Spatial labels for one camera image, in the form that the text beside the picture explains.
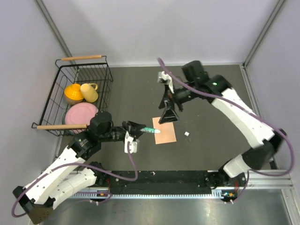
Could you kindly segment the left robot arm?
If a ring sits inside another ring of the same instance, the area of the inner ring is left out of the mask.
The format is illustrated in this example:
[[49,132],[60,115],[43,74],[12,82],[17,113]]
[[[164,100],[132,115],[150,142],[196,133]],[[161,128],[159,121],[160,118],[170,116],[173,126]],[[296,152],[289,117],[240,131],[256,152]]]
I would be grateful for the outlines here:
[[124,121],[121,126],[113,125],[112,115],[106,111],[98,112],[85,130],[73,136],[58,158],[34,181],[13,190],[16,201],[11,214],[17,218],[15,208],[19,204],[31,222],[38,225],[49,218],[50,214],[66,199],[80,190],[106,182],[106,175],[118,179],[135,181],[103,169],[100,163],[85,162],[101,149],[102,143],[124,143],[124,152],[129,156],[138,148],[138,138],[146,126],[132,121]]

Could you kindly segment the white green glue stick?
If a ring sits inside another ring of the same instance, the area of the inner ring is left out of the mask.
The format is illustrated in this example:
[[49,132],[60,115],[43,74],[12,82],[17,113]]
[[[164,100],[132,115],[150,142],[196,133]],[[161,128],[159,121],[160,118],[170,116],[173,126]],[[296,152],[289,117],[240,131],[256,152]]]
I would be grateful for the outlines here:
[[144,127],[140,130],[144,133],[152,133],[152,134],[160,134],[161,131],[159,129],[151,128],[151,127]]

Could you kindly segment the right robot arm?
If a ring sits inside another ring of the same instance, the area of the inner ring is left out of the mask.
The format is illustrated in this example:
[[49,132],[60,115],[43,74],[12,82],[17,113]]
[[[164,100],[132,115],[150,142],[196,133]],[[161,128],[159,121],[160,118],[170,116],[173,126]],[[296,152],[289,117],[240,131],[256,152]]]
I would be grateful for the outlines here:
[[222,183],[228,186],[240,174],[249,170],[260,170],[278,152],[284,140],[284,131],[275,130],[257,120],[232,85],[221,75],[209,78],[200,61],[194,60],[181,69],[186,82],[179,88],[175,88],[168,71],[158,73],[157,81],[165,87],[159,105],[159,109],[164,112],[159,123],[178,121],[175,107],[183,111],[183,103],[195,98],[205,99],[239,129],[250,145],[249,150],[230,159],[219,169],[212,185],[215,187]]

